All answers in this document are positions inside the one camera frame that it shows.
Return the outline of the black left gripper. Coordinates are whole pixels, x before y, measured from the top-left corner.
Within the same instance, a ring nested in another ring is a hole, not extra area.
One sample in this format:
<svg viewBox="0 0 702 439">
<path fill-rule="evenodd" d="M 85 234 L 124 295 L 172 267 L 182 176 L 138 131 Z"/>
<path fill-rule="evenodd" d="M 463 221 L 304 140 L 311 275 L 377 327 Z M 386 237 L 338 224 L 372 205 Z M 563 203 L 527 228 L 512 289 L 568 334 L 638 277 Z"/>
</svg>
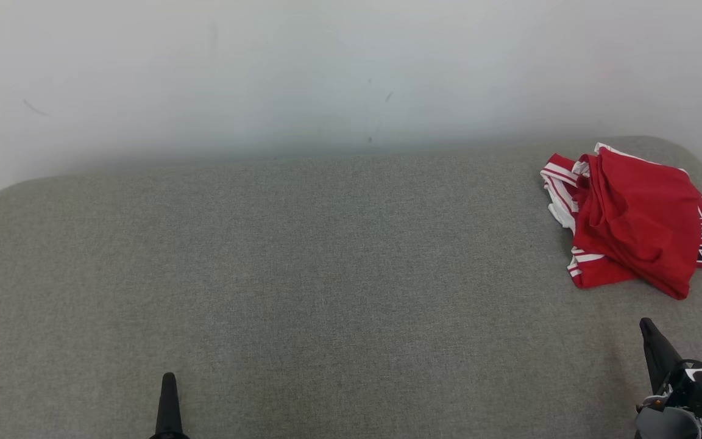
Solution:
<svg viewBox="0 0 702 439">
<path fill-rule="evenodd" d="M 162 377 L 154 435 L 149 439 L 190 439 L 183 431 L 174 373 L 165 373 Z"/>
</svg>

